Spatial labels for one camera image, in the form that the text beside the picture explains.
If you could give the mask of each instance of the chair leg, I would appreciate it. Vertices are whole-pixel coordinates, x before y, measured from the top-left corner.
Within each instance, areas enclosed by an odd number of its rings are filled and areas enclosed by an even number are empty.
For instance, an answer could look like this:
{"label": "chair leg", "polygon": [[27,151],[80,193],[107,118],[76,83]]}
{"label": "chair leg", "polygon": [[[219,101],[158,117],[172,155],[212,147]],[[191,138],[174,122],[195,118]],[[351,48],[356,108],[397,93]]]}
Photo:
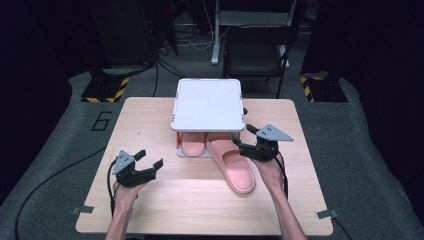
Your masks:
{"label": "chair leg", "polygon": [[277,96],[275,96],[275,99],[280,98],[281,86],[283,86],[283,76],[280,77],[280,80],[278,82]]}

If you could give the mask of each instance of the white lid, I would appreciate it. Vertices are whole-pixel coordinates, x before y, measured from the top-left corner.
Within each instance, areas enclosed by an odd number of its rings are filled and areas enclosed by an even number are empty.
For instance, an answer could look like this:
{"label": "white lid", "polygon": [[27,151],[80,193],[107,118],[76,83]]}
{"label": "white lid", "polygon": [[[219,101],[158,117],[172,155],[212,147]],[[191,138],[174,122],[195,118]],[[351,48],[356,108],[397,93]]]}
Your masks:
{"label": "white lid", "polygon": [[178,82],[171,128],[178,132],[238,132],[245,127],[240,81]]}

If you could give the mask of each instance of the black stand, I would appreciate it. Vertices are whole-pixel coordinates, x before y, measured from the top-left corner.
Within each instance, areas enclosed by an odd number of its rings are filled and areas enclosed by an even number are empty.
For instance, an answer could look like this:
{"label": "black stand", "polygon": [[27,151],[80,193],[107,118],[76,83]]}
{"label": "black stand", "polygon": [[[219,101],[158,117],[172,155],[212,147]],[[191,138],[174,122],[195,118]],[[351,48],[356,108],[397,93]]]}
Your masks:
{"label": "black stand", "polygon": [[306,78],[303,84],[309,88],[310,102],[348,102],[338,81],[329,81],[327,78]]}
{"label": "black stand", "polygon": [[103,70],[98,73],[90,71],[92,78],[81,95],[81,101],[91,102],[90,99],[95,99],[97,102],[117,102],[122,95],[120,94],[121,91],[128,82],[127,78],[142,73],[150,67],[151,66],[146,66],[137,71],[118,75],[108,74]]}
{"label": "black stand", "polygon": [[309,101],[313,102],[348,102],[339,79],[345,74],[351,64],[351,59],[361,54],[360,44],[365,35],[366,16],[370,14],[365,9],[359,9],[355,21],[346,36],[346,40],[336,56],[327,76],[322,78],[303,78],[302,84]]}

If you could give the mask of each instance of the human arm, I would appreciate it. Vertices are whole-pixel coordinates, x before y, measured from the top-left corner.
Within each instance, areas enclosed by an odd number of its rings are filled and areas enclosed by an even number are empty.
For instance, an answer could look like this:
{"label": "human arm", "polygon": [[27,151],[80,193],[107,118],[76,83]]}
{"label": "human arm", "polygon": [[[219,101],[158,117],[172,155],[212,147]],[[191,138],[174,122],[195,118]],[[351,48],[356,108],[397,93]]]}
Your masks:
{"label": "human arm", "polygon": [[[280,155],[277,158],[280,162],[282,161]],[[284,193],[283,174],[278,163],[274,159],[267,162],[252,161],[271,194],[283,239],[307,239]]]}
{"label": "human arm", "polygon": [[106,240],[125,239],[128,223],[137,194],[146,184],[127,188],[118,183],[113,184],[115,189],[115,208],[112,221],[106,234]]}

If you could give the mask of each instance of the metal chair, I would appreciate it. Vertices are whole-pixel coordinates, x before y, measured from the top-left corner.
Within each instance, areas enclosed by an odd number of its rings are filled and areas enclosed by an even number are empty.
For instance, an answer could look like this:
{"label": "metal chair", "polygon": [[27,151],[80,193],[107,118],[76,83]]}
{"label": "metal chair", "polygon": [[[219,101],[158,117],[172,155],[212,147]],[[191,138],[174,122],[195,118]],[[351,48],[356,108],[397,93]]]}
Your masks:
{"label": "metal chair", "polygon": [[[279,98],[289,51],[296,31],[291,26],[245,25],[231,29],[225,39],[223,78],[279,78],[276,98]],[[280,54],[279,46],[285,45]]]}

